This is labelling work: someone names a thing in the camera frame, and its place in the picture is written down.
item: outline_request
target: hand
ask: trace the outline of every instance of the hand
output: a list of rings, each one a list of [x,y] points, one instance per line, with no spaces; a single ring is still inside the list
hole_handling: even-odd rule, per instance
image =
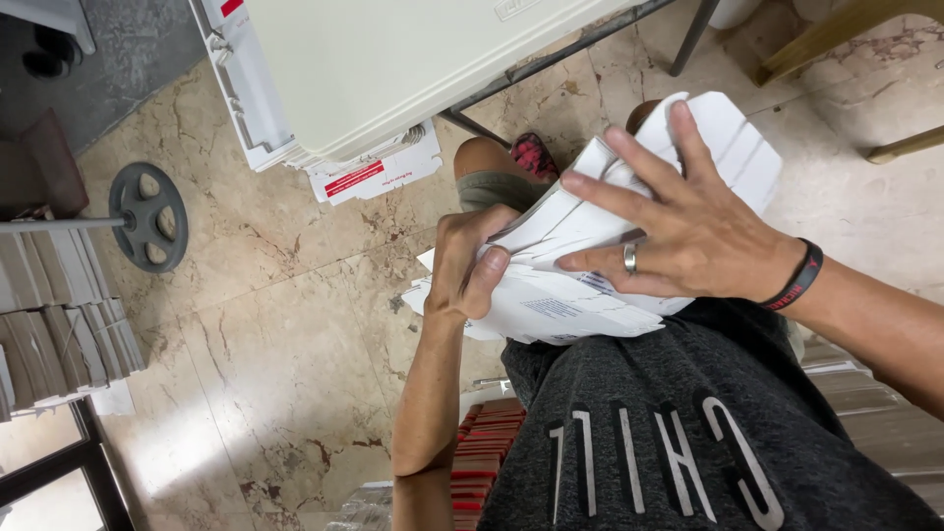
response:
[[[755,302],[774,297],[802,261],[805,244],[772,229],[728,188],[685,102],[672,105],[669,122],[685,177],[625,130],[605,133],[606,143],[652,188],[658,202],[573,172],[561,176],[566,191],[646,231],[646,243],[636,247],[637,273],[626,272],[623,246],[567,254],[558,266],[597,271],[620,293]]]
[[[476,253],[490,236],[520,215],[510,207],[495,205],[439,220],[425,318],[445,317],[461,324],[467,318],[481,319],[488,314],[492,291],[505,274],[511,254],[503,247],[491,247],[476,263]]]

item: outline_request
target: red and black shoe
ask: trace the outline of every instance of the red and black shoe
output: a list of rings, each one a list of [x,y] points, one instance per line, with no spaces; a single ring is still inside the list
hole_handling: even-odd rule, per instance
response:
[[[519,166],[540,180],[554,182],[560,175],[548,147],[535,133],[526,132],[514,141],[512,158]]]

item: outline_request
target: rubber bracelet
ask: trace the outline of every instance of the rubber bracelet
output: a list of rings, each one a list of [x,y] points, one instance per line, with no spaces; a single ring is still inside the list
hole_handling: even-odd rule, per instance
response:
[[[793,274],[793,278],[786,283],[784,291],[778,293],[773,299],[761,302],[761,306],[768,310],[783,310],[792,304],[794,300],[799,299],[800,295],[806,293],[806,290],[810,288],[810,284],[817,279],[819,270],[823,267],[823,249],[809,240],[799,239],[806,244],[806,256],[803,257],[803,262],[797,267],[797,272]]]

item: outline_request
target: wooden chair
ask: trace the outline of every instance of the wooden chair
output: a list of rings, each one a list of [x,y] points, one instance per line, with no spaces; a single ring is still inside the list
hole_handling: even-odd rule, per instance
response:
[[[944,24],[944,0],[850,0],[761,63],[753,82],[763,87],[877,25],[906,14],[924,15]],[[890,163],[901,155],[942,144],[944,127],[934,128],[875,147],[866,159],[870,163]]]

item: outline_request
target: silver ring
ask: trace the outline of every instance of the silver ring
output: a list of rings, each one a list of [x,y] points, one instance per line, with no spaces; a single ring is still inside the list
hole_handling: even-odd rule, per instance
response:
[[[632,275],[636,272],[636,244],[623,246],[623,265],[627,273]]]

